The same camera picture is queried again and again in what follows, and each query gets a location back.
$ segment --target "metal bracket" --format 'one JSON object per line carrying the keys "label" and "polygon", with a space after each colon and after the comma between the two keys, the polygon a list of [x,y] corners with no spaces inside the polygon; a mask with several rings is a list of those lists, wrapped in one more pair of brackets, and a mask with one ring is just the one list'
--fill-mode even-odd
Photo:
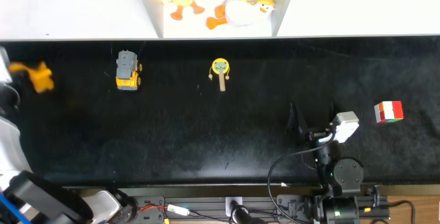
{"label": "metal bracket", "polygon": [[231,202],[235,201],[239,205],[243,205],[243,197],[226,197],[225,198],[225,211],[226,216],[231,216]]}
{"label": "metal bracket", "polygon": [[[133,197],[137,204],[137,209],[148,204],[165,206],[164,197]],[[137,214],[133,224],[161,224],[164,222],[164,213],[159,208],[152,208]]]}
{"label": "metal bracket", "polygon": [[[304,203],[304,196],[300,195],[278,195],[276,197],[276,204],[287,212],[292,218],[296,218],[302,221],[310,221],[305,214],[304,214],[304,208],[299,208],[301,203]],[[279,222],[281,223],[289,223],[290,220],[278,217],[277,218]]]}

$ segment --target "rubik's cube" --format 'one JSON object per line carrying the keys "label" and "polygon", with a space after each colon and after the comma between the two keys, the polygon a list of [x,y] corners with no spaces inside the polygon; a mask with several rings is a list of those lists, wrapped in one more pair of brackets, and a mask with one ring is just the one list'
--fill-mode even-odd
{"label": "rubik's cube", "polygon": [[383,101],[374,106],[376,122],[397,122],[404,118],[404,110],[400,101]]}

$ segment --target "wooden handle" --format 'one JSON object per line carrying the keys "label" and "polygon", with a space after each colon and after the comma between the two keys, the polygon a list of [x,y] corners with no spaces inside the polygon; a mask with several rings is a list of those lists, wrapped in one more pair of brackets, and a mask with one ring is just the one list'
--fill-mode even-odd
{"label": "wooden handle", "polygon": [[220,91],[226,91],[225,74],[222,71],[219,72],[219,83],[220,83]]}

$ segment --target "blue cable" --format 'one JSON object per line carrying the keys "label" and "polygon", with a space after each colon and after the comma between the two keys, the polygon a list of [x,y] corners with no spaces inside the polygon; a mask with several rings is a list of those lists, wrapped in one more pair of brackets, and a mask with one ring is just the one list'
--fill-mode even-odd
{"label": "blue cable", "polygon": [[0,192],[0,203],[5,205],[23,224],[32,224],[11,202],[9,202],[5,195]]}

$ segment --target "black table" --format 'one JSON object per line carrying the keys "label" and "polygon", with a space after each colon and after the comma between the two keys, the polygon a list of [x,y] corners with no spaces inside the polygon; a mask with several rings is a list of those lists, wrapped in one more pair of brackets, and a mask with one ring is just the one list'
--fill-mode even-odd
{"label": "black table", "polygon": [[[285,135],[295,100],[310,126],[328,122],[333,101],[356,113],[360,128],[340,147],[364,164],[365,183],[440,182],[439,37],[147,41],[142,89],[118,91],[118,52],[143,44],[3,44],[54,74],[55,90],[28,89],[20,109],[35,173],[66,186],[264,183],[278,157],[303,149]],[[223,93],[208,78],[218,57],[231,65]],[[403,121],[375,123],[385,100],[402,101]],[[298,157],[275,170],[281,181],[318,178]]]}

